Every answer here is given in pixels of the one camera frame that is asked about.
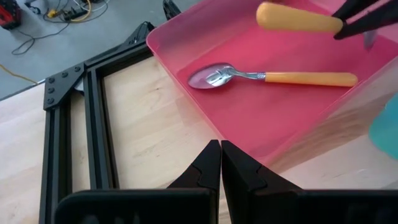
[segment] yellow cable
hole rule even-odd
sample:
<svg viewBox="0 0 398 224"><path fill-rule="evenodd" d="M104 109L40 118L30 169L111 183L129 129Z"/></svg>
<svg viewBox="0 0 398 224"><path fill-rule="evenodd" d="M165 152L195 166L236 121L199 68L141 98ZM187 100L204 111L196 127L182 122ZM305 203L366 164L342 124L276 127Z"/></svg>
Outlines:
<svg viewBox="0 0 398 224"><path fill-rule="evenodd" d="M87 17L88 17L88 16L90 15L90 13L91 13L91 2L90 2L90 0L87 0L87 3L88 3L88 12L86 13L86 15L83 16L83 17L80 18L80 19L71 19L72 22L81 22L81 21L87 19Z"/></svg>
<svg viewBox="0 0 398 224"><path fill-rule="evenodd" d="M30 78L24 77L24 76L22 76L22 75L17 75L17 74L15 74L14 72L8 70L8 69L7 69L5 66L3 66L2 64L0 64L0 67L1 67L4 71L6 71L8 74L10 74L10 75L12 75L12 76L14 76L14 77L18 77L18 78L21 78L21 79L23 79L23 80L26 80L26 81L29 81L29 82L32 82L32 83L37 84L37 82L31 80Z"/></svg>

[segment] teal object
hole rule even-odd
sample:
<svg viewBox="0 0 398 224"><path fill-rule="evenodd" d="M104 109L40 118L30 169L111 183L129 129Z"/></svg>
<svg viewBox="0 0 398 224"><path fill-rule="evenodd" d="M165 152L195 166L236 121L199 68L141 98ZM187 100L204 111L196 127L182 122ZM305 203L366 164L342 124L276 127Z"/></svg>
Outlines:
<svg viewBox="0 0 398 224"><path fill-rule="evenodd" d="M380 150L398 159L398 93L373 121L369 138Z"/></svg>

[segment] black metal frame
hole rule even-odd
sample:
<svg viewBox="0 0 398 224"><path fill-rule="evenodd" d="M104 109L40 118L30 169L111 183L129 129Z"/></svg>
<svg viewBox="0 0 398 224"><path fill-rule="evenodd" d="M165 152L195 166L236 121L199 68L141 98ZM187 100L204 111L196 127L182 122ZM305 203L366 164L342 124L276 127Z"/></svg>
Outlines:
<svg viewBox="0 0 398 224"><path fill-rule="evenodd" d="M164 0L167 19L178 13ZM163 190L118 190L104 77L151 57L141 24L120 46L45 81L40 224L218 223L220 173L231 221L240 223L398 223L398 191L302 190L229 141L209 142ZM91 190L72 193L70 93L83 85Z"/></svg>

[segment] red tool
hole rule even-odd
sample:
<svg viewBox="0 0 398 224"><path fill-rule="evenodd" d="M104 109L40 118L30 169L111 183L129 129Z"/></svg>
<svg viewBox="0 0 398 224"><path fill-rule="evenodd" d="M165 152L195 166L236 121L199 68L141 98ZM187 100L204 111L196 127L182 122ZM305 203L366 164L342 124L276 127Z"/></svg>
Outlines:
<svg viewBox="0 0 398 224"><path fill-rule="evenodd" d="M11 30L21 24L21 9L15 0L0 0L0 26Z"/></svg>

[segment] bolt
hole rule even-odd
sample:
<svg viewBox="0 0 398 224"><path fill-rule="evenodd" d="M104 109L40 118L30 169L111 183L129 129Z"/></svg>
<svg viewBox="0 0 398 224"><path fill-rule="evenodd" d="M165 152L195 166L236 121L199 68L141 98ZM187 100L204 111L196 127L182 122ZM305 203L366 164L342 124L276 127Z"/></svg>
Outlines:
<svg viewBox="0 0 398 224"><path fill-rule="evenodd" d="M47 99L47 103L48 103L48 104L54 103L54 98L49 98L49 99Z"/></svg>

